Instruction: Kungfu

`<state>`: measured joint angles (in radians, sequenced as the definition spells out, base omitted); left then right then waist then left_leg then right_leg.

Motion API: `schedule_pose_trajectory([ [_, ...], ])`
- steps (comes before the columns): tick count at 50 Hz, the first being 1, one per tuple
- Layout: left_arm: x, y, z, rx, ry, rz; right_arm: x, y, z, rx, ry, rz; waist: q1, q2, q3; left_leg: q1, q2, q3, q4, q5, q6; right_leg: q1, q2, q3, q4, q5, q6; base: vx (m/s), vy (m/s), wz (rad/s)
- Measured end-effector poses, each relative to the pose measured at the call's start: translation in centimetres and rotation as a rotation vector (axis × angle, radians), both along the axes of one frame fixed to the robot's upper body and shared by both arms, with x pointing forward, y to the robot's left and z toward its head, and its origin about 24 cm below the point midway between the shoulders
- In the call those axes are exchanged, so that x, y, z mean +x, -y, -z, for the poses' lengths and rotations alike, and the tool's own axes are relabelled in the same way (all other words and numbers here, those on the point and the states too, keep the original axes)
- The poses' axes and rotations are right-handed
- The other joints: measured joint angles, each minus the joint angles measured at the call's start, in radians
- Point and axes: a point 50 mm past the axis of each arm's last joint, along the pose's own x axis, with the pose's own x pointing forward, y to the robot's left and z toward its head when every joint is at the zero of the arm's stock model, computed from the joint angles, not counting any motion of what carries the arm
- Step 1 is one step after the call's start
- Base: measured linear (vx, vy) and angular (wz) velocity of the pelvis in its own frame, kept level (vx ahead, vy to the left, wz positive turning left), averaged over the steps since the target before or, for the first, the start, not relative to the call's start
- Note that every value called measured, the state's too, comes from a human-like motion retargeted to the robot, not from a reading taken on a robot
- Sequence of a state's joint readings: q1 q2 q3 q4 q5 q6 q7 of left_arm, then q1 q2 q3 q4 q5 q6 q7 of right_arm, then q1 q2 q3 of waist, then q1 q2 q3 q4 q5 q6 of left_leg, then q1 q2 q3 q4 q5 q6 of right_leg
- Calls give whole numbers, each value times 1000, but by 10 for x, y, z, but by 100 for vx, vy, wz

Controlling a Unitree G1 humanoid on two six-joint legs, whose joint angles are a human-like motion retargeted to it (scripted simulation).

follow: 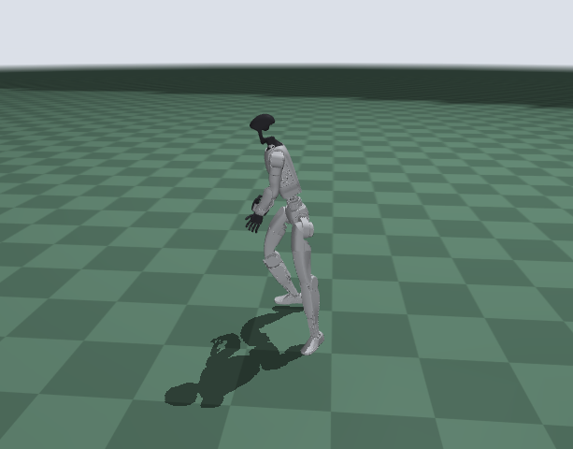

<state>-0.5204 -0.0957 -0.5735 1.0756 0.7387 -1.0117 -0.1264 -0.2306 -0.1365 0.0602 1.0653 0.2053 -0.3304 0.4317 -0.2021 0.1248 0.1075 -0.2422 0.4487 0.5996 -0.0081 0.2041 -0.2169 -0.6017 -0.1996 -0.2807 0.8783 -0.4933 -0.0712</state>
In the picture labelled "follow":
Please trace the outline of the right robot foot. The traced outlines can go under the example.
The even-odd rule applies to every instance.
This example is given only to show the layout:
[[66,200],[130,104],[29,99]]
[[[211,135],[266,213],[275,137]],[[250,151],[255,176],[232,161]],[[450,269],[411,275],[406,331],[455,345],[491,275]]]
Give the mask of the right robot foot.
[[301,293],[297,293],[297,294],[298,294],[298,297],[292,297],[290,294],[287,294],[284,296],[275,297],[274,300],[275,300],[275,303],[277,303],[277,304],[294,304],[294,303],[303,304]]

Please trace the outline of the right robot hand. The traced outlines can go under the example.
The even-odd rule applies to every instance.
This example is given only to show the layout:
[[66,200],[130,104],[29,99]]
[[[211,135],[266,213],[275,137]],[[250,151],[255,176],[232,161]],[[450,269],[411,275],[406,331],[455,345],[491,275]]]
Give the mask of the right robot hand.
[[[265,213],[265,216],[266,216],[266,213]],[[263,216],[260,216],[260,215],[257,215],[256,213],[254,213],[254,214],[251,214],[251,215],[247,216],[245,220],[248,220],[249,218],[251,218],[251,219],[250,219],[250,220],[248,221],[248,223],[246,224],[246,227],[248,227],[248,225],[251,224],[251,225],[249,226],[249,231],[251,230],[251,232],[253,232],[255,226],[257,225],[257,226],[256,226],[256,229],[255,229],[255,233],[257,233],[257,230],[258,230],[258,228],[259,228],[259,225],[260,225],[260,224],[262,223],[262,221],[263,221]],[[252,222],[252,223],[251,223],[251,222]],[[253,228],[251,228],[253,224],[254,224],[254,226],[253,226]]]

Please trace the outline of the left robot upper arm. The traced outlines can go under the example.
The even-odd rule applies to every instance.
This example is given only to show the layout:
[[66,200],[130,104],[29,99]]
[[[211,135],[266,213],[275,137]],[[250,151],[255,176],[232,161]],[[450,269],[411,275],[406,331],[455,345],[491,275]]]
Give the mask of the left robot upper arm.
[[279,186],[281,181],[281,173],[284,167],[285,156],[283,152],[273,152],[269,157],[269,183],[270,186],[266,187],[271,189],[273,196],[272,199],[279,195]]

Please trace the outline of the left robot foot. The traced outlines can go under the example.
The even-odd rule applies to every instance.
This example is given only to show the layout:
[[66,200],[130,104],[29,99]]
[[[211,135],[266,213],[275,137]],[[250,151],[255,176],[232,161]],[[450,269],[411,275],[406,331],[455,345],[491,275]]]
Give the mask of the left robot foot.
[[309,337],[307,343],[301,349],[301,354],[302,355],[313,354],[323,341],[324,341],[324,335],[321,331],[319,331],[319,337],[317,337],[317,339],[315,339],[314,337]]

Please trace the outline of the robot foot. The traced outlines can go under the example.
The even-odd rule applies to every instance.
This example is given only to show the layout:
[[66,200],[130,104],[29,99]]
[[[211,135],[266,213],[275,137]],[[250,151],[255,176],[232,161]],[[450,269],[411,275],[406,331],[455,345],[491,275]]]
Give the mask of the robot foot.
[[277,303],[277,304],[294,304],[294,303],[303,304],[301,293],[297,293],[297,294],[298,294],[298,297],[292,297],[290,294],[287,294],[284,296],[275,297],[274,300],[275,300],[275,303]]
[[324,335],[321,331],[319,331],[319,337],[317,337],[317,339],[315,339],[314,337],[309,337],[307,343],[301,349],[301,354],[302,355],[313,354],[323,341],[324,341]]

